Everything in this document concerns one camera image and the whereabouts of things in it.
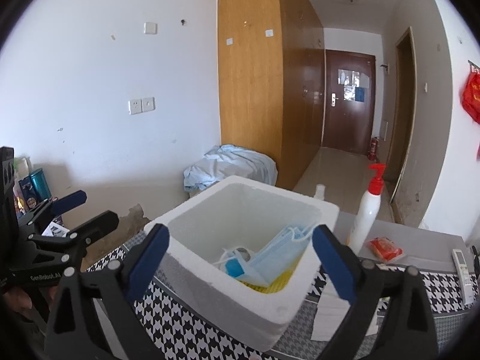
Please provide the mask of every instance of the brown door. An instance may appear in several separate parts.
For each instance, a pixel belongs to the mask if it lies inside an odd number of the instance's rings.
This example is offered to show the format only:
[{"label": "brown door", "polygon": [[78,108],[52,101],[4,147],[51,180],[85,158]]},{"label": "brown door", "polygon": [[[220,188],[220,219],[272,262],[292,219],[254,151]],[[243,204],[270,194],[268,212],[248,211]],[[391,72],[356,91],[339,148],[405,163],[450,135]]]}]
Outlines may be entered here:
[{"label": "brown door", "polygon": [[375,56],[326,51],[323,146],[365,155],[375,106]]}]

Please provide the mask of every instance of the person's hand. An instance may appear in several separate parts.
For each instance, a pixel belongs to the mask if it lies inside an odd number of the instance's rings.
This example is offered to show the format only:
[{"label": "person's hand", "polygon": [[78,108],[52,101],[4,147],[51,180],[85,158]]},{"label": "person's hand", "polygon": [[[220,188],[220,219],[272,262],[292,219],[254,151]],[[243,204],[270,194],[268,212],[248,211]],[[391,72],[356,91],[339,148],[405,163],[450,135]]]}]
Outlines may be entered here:
[{"label": "person's hand", "polygon": [[[49,288],[49,307],[51,308],[55,295],[57,293],[57,287]],[[21,288],[14,287],[10,291],[3,294],[7,305],[15,312],[23,315],[25,318],[30,318],[30,310],[32,310],[32,299]]]}]

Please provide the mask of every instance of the red pump cap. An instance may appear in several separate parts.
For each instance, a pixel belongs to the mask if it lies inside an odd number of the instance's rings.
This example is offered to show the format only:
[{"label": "red pump cap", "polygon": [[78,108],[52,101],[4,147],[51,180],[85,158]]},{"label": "red pump cap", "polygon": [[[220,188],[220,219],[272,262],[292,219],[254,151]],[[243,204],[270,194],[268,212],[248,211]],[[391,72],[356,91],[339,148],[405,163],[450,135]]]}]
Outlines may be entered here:
[{"label": "red pump cap", "polygon": [[368,165],[368,167],[377,171],[375,177],[370,181],[368,192],[370,192],[372,195],[381,195],[383,190],[382,176],[387,165],[384,163],[372,163],[371,165]]}]

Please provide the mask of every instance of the white foam cooler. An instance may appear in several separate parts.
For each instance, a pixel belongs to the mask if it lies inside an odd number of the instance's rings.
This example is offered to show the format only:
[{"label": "white foam cooler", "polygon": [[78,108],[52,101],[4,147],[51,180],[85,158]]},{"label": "white foam cooler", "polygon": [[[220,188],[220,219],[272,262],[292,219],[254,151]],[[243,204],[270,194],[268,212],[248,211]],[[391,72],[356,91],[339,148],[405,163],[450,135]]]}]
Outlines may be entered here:
[{"label": "white foam cooler", "polygon": [[170,230],[160,264],[175,293],[219,329],[255,350],[272,348],[294,318],[319,267],[311,245],[287,285],[262,294],[212,263],[223,248],[259,251],[287,225],[334,228],[338,207],[322,200],[231,176],[145,226]]}]

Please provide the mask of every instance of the small white bottle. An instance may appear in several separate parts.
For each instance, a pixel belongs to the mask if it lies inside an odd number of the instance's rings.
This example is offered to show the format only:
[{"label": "small white bottle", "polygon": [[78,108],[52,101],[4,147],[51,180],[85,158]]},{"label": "small white bottle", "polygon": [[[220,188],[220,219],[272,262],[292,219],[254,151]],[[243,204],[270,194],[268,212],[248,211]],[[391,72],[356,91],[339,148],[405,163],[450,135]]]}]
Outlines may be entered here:
[{"label": "small white bottle", "polygon": [[315,195],[313,197],[318,200],[325,200],[325,185],[317,184]]},{"label": "small white bottle", "polygon": [[352,251],[358,255],[362,249],[363,243],[370,233],[371,225],[377,217],[378,210],[380,210],[380,201],[383,190],[383,172],[386,165],[384,163],[373,163],[369,165],[370,169],[375,169],[377,174],[371,179],[368,190],[363,194],[358,214],[353,222],[350,235],[346,240],[346,244]]}]

